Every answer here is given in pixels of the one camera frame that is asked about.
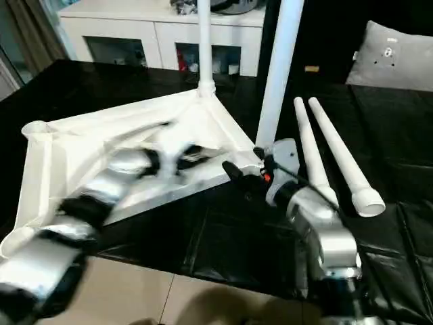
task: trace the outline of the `white tripod base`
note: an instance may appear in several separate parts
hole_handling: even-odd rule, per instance
[[[166,121],[172,122],[171,134],[161,137],[164,127],[140,131]],[[167,173],[146,177],[116,207],[108,224],[229,181],[221,166],[224,160],[239,167],[258,163],[252,153],[254,144],[217,97],[200,97],[197,89],[48,123],[35,121],[22,132],[28,138],[28,149],[13,230],[17,233],[23,227],[47,223],[58,202],[102,169],[108,154],[119,147],[152,146],[156,138],[165,137],[167,155],[192,143],[227,153],[181,177]],[[9,244],[20,244],[19,238],[11,234],[1,243],[4,257],[13,251]]]

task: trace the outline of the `white plastic tube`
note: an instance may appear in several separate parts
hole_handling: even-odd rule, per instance
[[[211,97],[215,93],[215,82],[212,79],[212,46],[210,44],[210,0],[198,0],[198,25],[200,28],[199,59],[200,97]]]
[[[309,104],[352,192],[352,202],[357,213],[362,217],[374,217],[384,212],[385,203],[382,197],[370,186],[317,98],[310,98]]]
[[[303,6],[304,0],[281,1],[257,130],[256,145],[259,147],[271,146],[275,140]]]
[[[306,171],[309,174],[309,181],[316,186],[328,199],[338,205],[336,193],[329,186],[325,167],[323,166],[319,149],[314,138],[313,130],[305,105],[301,97],[294,99],[296,118],[298,119],[300,141],[306,164]]]

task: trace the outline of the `white cabinet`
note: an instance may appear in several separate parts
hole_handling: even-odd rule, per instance
[[[94,57],[95,54],[103,54],[110,51],[116,52],[116,49],[120,52],[119,55],[121,55],[122,49],[116,42],[116,39],[128,39],[141,41],[147,66],[162,68],[153,22],[72,17],[62,18],[61,22],[75,50],[77,60],[87,62],[98,61]],[[94,39],[95,37],[109,38],[111,40],[97,42]],[[113,59],[116,60],[116,54],[113,53],[113,55]]]
[[[80,0],[59,16],[74,48],[72,59],[80,61],[178,70],[182,59],[177,45],[199,40],[197,15],[177,15],[168,0]],[[211,15],[212,45],[240,53],[241,75],[257,74],[264,17],[264,8],[236,16]]]
[[[179,68],[177,43],[198,44],[197,24],[155,23],[156,36],[165,69]],[[221,26],[210,27],[211,43],[228,47],[240,47],[240,74],[256,76],[262,29],[257,27]]]

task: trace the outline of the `white pipe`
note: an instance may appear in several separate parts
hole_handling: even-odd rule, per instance
[[[198,0],[198,26],[200,27],[200,97],[211,97],[215,93],[212,79],[212,45],[210,44],[210,0]]]
[[[384,212],[385,203],[382,197],[370,186],[317,98],[310,98],[309,104],[352,192],[352,202],[357,213],[362,217],[374,217]]]
[[[303,6],[304,0],[281,1],[257,130],[258,147],[271,146],[277,133],[279,113],[286,91]]]
[[[316,186],[328,199],[338,206],[336,193],[329,186],[325,167],[323,166],[319,149],[314,138],[313,130],[305,105],[301,97],[294,99],[296,118],[298,119],[300,141],[306,164],[306,171],[309,174],[309,181]]]

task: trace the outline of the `cabinet door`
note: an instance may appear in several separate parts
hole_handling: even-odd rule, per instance
[[[153,22],[69,17],[60,21],[76,53],[72,59],[162,68]]]
[[[185,44],[198,44],[200,39],[197,24],[155,23],[156,35],[164,69],[179,69],[178,53]],[[210,27],[210,41],[218,47],[240,49],[240,74],[257,75],[262,29],[259,27],[221,26]]]

